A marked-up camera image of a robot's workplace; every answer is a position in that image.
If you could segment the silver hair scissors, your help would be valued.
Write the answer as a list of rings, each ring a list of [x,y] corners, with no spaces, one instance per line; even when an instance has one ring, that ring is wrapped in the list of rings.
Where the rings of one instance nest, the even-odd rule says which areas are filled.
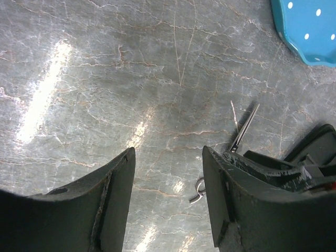
[[[254,116],[256,115],[258,109],[259,109],[260,104],[257,103],[254,105],[250,115],[248,116],[248,118],[245,120],[243,126],[241,127],[240,130],[238,130],[238,134],[235,137],[234,141],[232,142],[232,144],[229,146],[229,148],[227,149],[228,152],[232,152],[232,153],[236,153],[238,148],[239,148],[239,144],[242,141],[244,135],[246,134],[251,122],[253,121]],[[194,204],[196,202],[198,202],[200,199],[202,199],[205,195],[206,195],[206,189],[202,189],[200,190],[200,186],[202,184],[205,184],[204,182],[204,177],[199,178],[195,184],[195,190],[197,192],[197,195],[194,196],[192,199],[189,200],[190,204]]]

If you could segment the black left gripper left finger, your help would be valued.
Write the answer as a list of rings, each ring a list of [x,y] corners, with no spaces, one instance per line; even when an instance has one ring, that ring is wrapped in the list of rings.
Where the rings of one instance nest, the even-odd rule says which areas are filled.
[[[121,251],[135,149],[47,194],[1,191],[1,251]]]

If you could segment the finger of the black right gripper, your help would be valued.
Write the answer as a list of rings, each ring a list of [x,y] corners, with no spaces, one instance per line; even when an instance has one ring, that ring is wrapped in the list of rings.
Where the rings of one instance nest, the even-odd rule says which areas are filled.
[[[335,165],[293,164],[253,151],[223,154],[225,162],[281,189],[313,189],[335,183]]]

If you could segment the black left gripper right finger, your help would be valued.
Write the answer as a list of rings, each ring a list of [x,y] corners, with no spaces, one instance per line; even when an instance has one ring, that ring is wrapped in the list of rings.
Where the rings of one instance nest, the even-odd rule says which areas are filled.
[[[213,243],[220,251],[335,251],[335,191],[290,192],[247,172],[234,153],[202,152]]]

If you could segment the black zippered tool case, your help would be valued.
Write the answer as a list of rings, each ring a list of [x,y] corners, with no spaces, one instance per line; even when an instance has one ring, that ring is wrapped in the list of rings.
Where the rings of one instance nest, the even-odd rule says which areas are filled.
[[[295,164],[303,161],[317,165],[335,164],[335,128],[324,124],[313,129],[284,160]]]

